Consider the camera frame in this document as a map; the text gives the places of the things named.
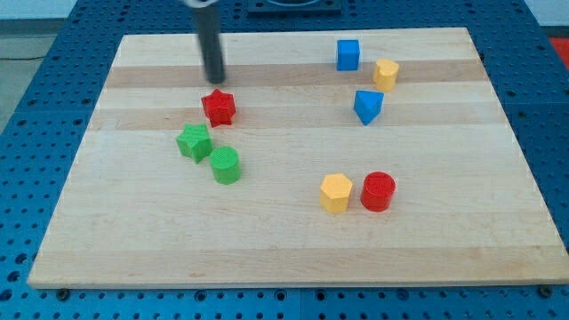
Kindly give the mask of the silver rod holder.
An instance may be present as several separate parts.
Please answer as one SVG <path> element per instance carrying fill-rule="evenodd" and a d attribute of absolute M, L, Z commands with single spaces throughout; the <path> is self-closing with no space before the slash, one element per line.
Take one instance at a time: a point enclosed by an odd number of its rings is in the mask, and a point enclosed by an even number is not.
<path fill-rule="evenodd" d="M 181 1 L 190 8 L 205 8 L 219 2 L 219 0 L 181 0 Z"/>

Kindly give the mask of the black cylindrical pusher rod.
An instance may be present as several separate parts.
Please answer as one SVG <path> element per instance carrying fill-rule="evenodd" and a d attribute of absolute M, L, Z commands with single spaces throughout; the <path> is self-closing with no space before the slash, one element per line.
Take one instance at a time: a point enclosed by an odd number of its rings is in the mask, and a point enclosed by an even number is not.
<path fill-rule="evenodd" d="M 221 84 L 226 79 L 225 64 L 220 44 L 220 21 L 217 7 L 210 4 L 192 10 L 204 63 L 205 78 L 210 84 Z"/>

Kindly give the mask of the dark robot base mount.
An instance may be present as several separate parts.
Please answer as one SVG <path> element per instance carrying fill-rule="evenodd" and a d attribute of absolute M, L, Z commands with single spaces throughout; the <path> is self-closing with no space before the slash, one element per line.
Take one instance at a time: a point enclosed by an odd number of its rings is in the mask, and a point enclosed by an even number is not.
<path fill-rule="evenodd" d="M 341 13 L 341 0 L 247 0 L 249 14 Z"/>

